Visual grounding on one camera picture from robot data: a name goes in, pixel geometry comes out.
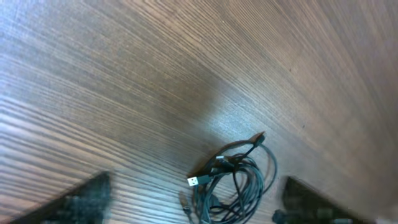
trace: cable connector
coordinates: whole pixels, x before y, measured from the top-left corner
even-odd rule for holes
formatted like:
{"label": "cable connector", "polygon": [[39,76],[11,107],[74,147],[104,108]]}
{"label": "cable connector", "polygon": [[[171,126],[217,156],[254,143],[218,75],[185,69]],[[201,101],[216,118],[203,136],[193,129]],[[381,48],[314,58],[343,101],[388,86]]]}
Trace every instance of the cable connector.
{"label": "cable connector", "polygon": [[184,213],[187,215],[188,219],[189,219],[189,223],[190,224],[195,224],[192,220],[191,214],[192,214],[192,210],[191,207],[189,206],[189,203],[187,201],[187,198],[185,196],[185,194],[180,191],[180,203],[182,206],[182,210],[184,211]]}
{"label": "cable connector", "polygon": [[191,177],[188,178],[188,184],[190,187],[196,186],[196,185],[201,185],[201,184],[207,184],[212,180],[212,178],[209,175],[203,175],[200,177]]}
{"label": "cable connector", "polygon": [[260,134],[256,140],[253,143],[254,147],[258,147],[259,145],[261,145],[264,141],[266,140],[266,137],[264,136],[264,133]]}

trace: usb plug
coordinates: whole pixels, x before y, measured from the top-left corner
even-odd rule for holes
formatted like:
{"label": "usb plug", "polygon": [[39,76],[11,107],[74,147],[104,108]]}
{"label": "usb plug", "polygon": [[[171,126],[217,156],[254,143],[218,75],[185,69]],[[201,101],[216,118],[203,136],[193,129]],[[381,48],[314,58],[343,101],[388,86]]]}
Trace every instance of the usb plug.
{"label": "usb plug", "polygon": [[203,175],[199,177],[191,177],[188,178],[187,180],[189,186],[192,187],[196,185],[207,184],[212,180],[212,178],[209,175]]}

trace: black cable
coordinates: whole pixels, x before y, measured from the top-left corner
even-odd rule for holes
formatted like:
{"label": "black cable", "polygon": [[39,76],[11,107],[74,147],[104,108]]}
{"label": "black cable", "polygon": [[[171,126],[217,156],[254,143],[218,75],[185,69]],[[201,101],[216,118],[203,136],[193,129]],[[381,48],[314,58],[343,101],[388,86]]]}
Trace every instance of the black cable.
{"label": "black cable", "polygon": [[[194,185],[193,203],[200,223],[246,223],[254,215],[262,196],[270,189],[277,175],[275,155],[262,144],[264,140],[265,137],[260,135],[254,141],[237,141],[224,146],[199,171],[201,176],[188,179],[188,183]],[[252,148],[245,154],[223,156],[225,152],[231,149],[248,144],[252,144]],[[274,163],[274,173],[267,187],[265,187],[264,176],[256,162],[248,156],[257,147],[263,148]],[[239,188],[236,180],[237,173],[246,175],[246,181],[241,188]],[[218,182],[224,176],[230,174],[233,175],[237,197],[231,203],[220,203],[213,191]],[[222,218],[214,220],[215,215]]]}

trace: dark object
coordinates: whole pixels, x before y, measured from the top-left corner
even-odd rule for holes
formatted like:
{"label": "dark object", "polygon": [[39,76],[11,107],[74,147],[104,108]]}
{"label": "dark object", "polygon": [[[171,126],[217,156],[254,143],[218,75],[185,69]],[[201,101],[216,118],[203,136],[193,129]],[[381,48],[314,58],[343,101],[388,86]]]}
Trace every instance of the dark object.
{"label": "dark object", "polygon": [[110,195],[109,172],[101,172],[59,198],[11,223],[102,223]]}
{"label": "dark object", "polygon": [[[263,134],[259,133],[249,140],[232,142],[222,147],[196,177],[187,179],[189,185],[194,186],[193,203],[200,223],[246,223],[254,215],[262,196],[270,189],[277,174],[276,158],[271,150],[262,144],[265,140]],[[248,144],[252,145],[252,148],[246,153],[237,153],[233,156],[223,155],[230,149]],[[272,178],[267,185],[256,162],[248,156],[257,147],[263,148],[274,163]],[[246,176],[242,187],[239,187],[236,180],[237,173]],[[213,191],[218,182],[230,174],[234,180],[237,197],[231,203],[221,203]]]}
{"label": "dark object", "polygon": [[183,192],[180,192],[180,203],[182,206],[182,210],[184,211],[184,213],[187,215],[187,217],[189,219],[189,223],[194,224],[194,222],[192,220],[192,216],[191,216],[191,214],[192,214],[191,206],[189,206],[187,198]]}
{"label": "dark object", "polygon": [[276,224],[366,223],[292,177],[287,178],[282,201],[285,212],[276,210],[272,216]]}

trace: wood grain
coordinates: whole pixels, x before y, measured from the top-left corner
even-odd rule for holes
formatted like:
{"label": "wood grain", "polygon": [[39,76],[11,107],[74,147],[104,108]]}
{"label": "wood grain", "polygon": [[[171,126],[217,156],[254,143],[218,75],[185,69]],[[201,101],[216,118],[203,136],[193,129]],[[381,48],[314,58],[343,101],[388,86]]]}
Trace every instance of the wood grain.
{"label": "wood grain", "polygon": [[3,1],[0,16],[4,222],[110,169],[111,223],[186,223],[186,174],[263,130],[280,177],[370,219],[398,203],[397,1]]}

